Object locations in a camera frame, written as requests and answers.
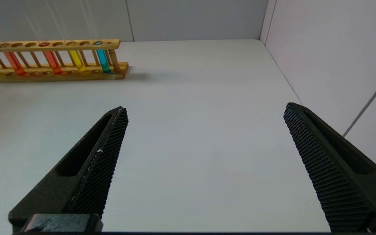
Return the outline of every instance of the blue liquid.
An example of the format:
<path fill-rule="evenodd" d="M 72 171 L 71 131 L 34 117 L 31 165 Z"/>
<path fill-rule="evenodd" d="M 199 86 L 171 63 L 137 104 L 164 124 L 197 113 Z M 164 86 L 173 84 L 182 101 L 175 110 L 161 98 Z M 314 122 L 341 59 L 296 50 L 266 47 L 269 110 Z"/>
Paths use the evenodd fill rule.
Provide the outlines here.
<path fill-rule="evenodd" d="M 111 73 L 111 70 L 109 68 L 107 56 L 105 55 L 104 50 L 97 50 L 98 58 L 100 59 L 100 64 L 102 67 L 102 71 L 104 73 Z"/>

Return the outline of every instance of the orange liquid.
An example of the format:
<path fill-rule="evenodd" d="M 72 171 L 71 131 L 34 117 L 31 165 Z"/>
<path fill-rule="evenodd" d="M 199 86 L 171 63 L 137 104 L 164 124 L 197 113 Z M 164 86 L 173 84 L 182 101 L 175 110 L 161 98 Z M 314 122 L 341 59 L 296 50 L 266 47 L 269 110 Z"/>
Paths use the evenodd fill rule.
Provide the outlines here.
<path fill-rule="evenodd" d="M 55 57 L 55 54 L 51 51 L 43 52 L 44 56 L 46 57 L 47 62 L 49 63 L 50 67 L 53 70 L 53 73 L 57 75 L 62 74 L 62 69 L 59 66 L 59 63 Z"/>
<path fill-rule="evenodd" d="M 18 61 L 17 57 L 15 56 L 14 52 L 4 52 L 4 55 L 9 61 L 9 64 L 11 64 L 12 69 L 15 71 L 15 73 L 18 76 L 24 76 L 25 71 L 23 66 L 21 66 L 20 62 Z"/>

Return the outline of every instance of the white table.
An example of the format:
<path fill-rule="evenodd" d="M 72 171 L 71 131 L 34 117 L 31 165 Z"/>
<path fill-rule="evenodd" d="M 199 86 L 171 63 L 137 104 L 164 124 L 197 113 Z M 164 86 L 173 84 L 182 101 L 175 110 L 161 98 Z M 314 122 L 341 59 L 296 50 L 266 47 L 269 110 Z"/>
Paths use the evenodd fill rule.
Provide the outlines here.
<path fill-rule="evenodd" d="M 129 125 L 104 231 L 329 231 L 283 121 L 298 102 L 257 40 L 122 43 L 125 80 L 0 84 L 8 212 L 110 109 Z"/>

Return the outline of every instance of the wooden test tube rack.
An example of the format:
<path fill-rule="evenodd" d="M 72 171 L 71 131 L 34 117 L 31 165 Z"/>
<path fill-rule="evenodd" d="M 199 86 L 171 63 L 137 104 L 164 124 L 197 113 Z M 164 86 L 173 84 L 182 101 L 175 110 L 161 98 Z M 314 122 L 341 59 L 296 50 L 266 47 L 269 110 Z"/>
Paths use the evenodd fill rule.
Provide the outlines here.
<path fill-rule="evenodd" d="M 0 52 L 15 52 L 23 62 L 24 76 L 18 76 L 12 66 L 4 64 L 0 58 L 0 83 L 5 82 L 56 82 L 56 81 L 82 81 L 82 80 L 113 80 L 124 79 L 129 68 L 128 62 L 117 61 L 115 49 L 120 45 L 119 39 L 101 40 L 101 45 L 95 45 L 92 40 L 74 41 L 46 41 L 46 46 L 41 46 L 38 41 L 9 41 L 0 43 Z M 92 51 L 95 63 L 86 61 L 83 50 Z M 103 73 L 96 50 L 104 50 L 109 62 L 111 73 Z M 61 67 L 61 75 L 55 75 L 52 68 L 44 58 L 40 60 L 35 52 L 51 51 L 57 57 Z M 86 70 L 79 72 L 74 63 L 64 63 L 59 51 L 77 51 L 85 65 Z M 24 58 L 25 53 L 30 53 L 35 64 L 30 64 Z"/>

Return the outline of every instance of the rack top bar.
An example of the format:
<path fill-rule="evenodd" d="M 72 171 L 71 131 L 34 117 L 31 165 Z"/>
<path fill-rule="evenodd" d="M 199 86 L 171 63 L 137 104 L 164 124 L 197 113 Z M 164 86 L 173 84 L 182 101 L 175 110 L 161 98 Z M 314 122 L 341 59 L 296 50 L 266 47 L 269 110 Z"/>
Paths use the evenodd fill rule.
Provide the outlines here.
<path fill-rule="evenodd" d="M 43 52 L 72 50 L 112 50 L 118 49 L 120 39 L 102 39 L 100 45 L 92 40 L 51 40 L 51 41 L 9 41 L 0 43 L 0 52 Z"/>

